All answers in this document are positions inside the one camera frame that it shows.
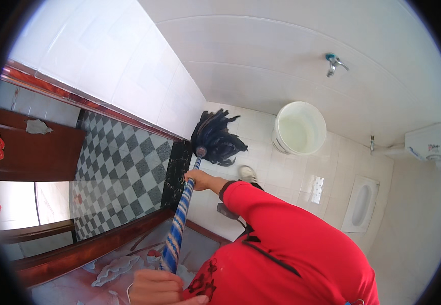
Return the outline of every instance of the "red shirt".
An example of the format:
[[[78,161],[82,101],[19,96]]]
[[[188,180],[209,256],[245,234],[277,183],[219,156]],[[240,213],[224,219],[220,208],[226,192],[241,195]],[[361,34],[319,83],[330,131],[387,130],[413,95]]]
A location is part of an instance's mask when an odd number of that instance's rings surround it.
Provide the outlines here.
[[[341,231],[247,182],[228,186],[223,201],[253,227],[250,235],[260,242],[250,243],[300,277],[243,245],[244,235],[202,265],[183,291],[185,300],[205,294],[209,304],[379,304],[374,270]]]

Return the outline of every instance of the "checkered floor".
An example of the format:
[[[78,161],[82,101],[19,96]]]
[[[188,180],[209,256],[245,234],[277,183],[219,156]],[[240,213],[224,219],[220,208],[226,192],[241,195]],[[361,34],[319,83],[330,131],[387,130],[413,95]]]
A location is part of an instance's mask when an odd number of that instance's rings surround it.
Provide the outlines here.
[[[83,240],[159,209],[173,141],[86,112],[87,136],[71,182],[71,217]]]

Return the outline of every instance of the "wall tap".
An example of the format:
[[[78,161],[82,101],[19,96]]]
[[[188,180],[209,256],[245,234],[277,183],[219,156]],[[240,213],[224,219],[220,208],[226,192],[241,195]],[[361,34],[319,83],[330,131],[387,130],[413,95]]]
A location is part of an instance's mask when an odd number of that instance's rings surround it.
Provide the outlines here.
[[[372,152],[374,151],[374,136],[371,136],[370,151],[372,155]]]
[[[329,70],[327,71],[327,77],[331,77],[335,73],[335,68],[340,65],[343,66],[347,71],[349,71],[349,68],[341,62],[339,57],[337,57],[334,53],[327,53],[325,54],[325,59],[329,61]]]

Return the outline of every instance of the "plastic bucket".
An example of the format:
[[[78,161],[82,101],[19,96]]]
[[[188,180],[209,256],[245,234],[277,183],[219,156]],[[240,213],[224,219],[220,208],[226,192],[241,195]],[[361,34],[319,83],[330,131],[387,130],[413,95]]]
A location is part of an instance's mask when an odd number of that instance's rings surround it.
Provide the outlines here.
[[[319,150],[327,135],[325,120],[315,106],[294,101],[276,116],[272,142],[284,154],[310,155]]]

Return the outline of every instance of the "dark blue mop head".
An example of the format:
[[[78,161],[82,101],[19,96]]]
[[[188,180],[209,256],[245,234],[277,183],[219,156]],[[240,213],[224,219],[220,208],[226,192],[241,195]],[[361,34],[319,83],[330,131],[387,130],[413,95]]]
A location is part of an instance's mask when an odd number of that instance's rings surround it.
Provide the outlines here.
[[[192,134],[193,152],[220,166],[230,166],[235,161],[229,158],[239,151],[246,151],[248,146],[238,136],[230,134],[227,123],[234,122],[238,117],[228,119],[229,111],[220,109],[217,113],[204,111],[200,122]]]

